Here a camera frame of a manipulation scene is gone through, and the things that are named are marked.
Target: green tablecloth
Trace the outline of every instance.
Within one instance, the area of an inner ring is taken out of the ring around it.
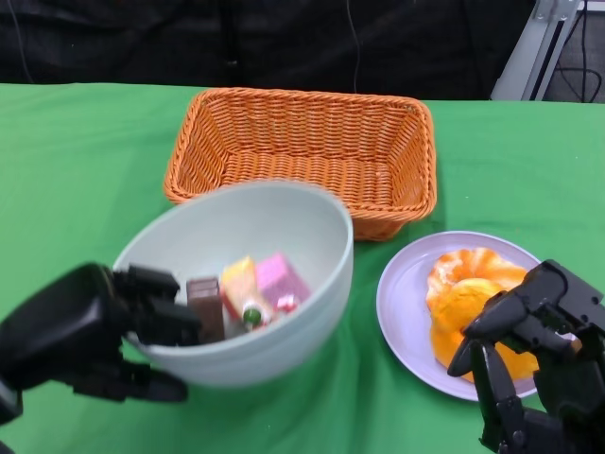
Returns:
[[[0,86],[0,317],[82,261],[111,264],[170,208],[166,161],[198,90]],[[428,105],[439,204],[391,242],[355,245],[344,319],[303,366],[253,389],[192,389],[172,406],[117,405],[51,383],[26,394],[0,440],[19,454],[486,452],[477,405],[429,388],[391,355],[375,317],[378,279],[409,241],[465,229],[556,258],[605,289],[605,106]]]

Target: basket rim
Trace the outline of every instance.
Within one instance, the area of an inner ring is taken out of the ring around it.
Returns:
[[[224,96],[234,97],[255,97],[263,99],[288,98],[295,97],[301,100],[318,100],[318,101],[346,101],[358,105],[381,105],[397,108],[414,109],[422,117],[420,122],[423,135],[423,193],[422,198],[418,203],[413,205],[377,205],[373,203],[357,203],[343,201],[347,209],[354,218],[384,220],[394,222],[408,222],[425,217],[429,214],[437,203],[437,158],[434,143],[434,124],[431,112],[428,107],[420,100],[405,97],[405,96],[388,96],[388,95],[353,95],[344,93],[332,92],[303,92],[297,90],[282,90],[282,89],[256,89],[256,88],[209,88],[200,93],[197,93],[191,100],[185,117],[182,122],[181,129],[177,136],[174,151],[168,162],[168,167],[164,177],[164,193],[169,200],[175,203],[183,203],[189,201],[200,194],[192,193],[183,190],[179,186],[179,177],[181,176],[182,160],[184,151],[189,147],[191,140],[191,131],[194,127],[194,120],[200,110],[206,105],[212,103],[216,99]]]

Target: plate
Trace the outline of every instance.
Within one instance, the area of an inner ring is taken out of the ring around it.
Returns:
[[[429,330],[431,317],[426,306],[426,279],[435,261],[459,249],[489,248],[526,270],[540,261],[514,244],[476,232],[444,232],[425,236],[405,246],[382,273],[376,294],[376,311],[383,336],[393,354],[424,383],[466,400],[477,400],[475,385],[449,376],[435,359]],[[517,394],[536,392],[532,378],[514,383]]]

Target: pink box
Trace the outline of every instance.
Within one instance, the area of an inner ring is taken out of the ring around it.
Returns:
[[[309,288],[281,253],[256,264],[256,286],[273,307],[284,312],[293,310],[310,295]]]

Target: orange wicker basket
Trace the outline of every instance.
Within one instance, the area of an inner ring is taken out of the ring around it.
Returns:
[[[252,180],[315,183],[345,203],[356,239],[385,240],[435,207],[435,164],[418,100],[219,88],[193,99],[164,192],[182,203]]]

